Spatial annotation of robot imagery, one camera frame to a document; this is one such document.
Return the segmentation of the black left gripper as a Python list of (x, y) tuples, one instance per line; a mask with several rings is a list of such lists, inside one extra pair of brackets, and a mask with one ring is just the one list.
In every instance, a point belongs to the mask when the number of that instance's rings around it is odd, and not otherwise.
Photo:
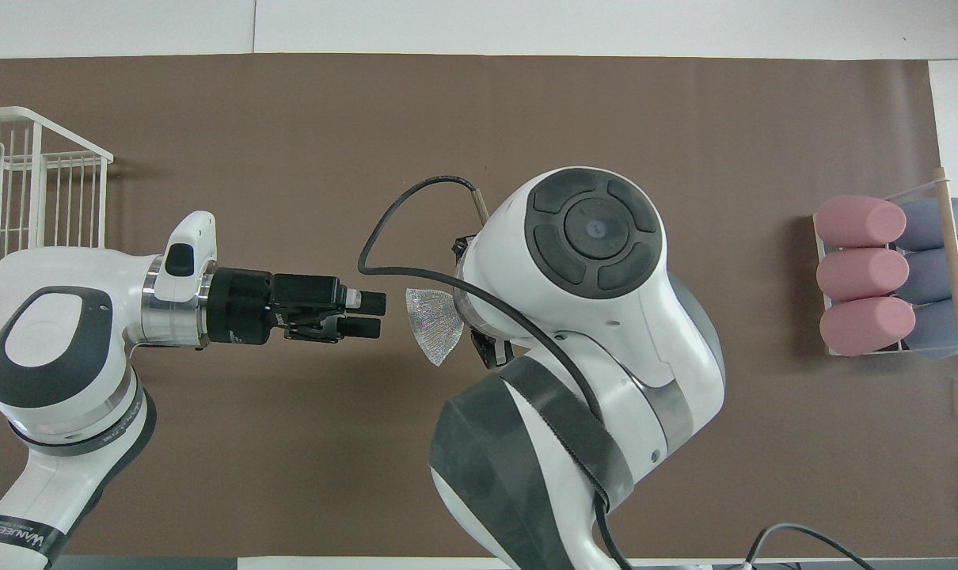
[[(386, 311), (387, 295), (346, 289), (333, 275), (272, 274), (222, 268), (208, 290), (208, 339), (211, 342), (263, 345), (272, 329), (291, 340), (336, 342), (325, 321), (344, 311)], [(340, 315), (339, 336), (378, 339), (382, 321)]]

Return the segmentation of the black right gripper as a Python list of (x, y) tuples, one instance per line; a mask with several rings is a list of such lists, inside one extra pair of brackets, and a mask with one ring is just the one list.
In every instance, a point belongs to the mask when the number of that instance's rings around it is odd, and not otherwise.
[[(464, 280), (462, 274), (463, 260), (468, 246), (474, 238), (475, 235), (457, 237), (453, 246), (451, 246), (451, 252), (456, 256), (456, 278), (458, 280)], [(451, 295), (454, 297), (454, 307), (456, 307), (458, 316), (464, 322), (464, 327), (468, 329), (469, 340), (471, 340), (484, 366), (489, 369), (489, 371), (492, 371), (492, 369), (500, 368), (500, 366), (504, 366), (513, 360), (515, 358), (514, 346), (512, 346), (508, 340), (487, 335), (487, 333), (480, 331), (480, 329), (477, 329), (475, 325), (469, 321), (467, 317), (469, 311), (467, 293), (461, 292), (458, 288), (454, 288)]]

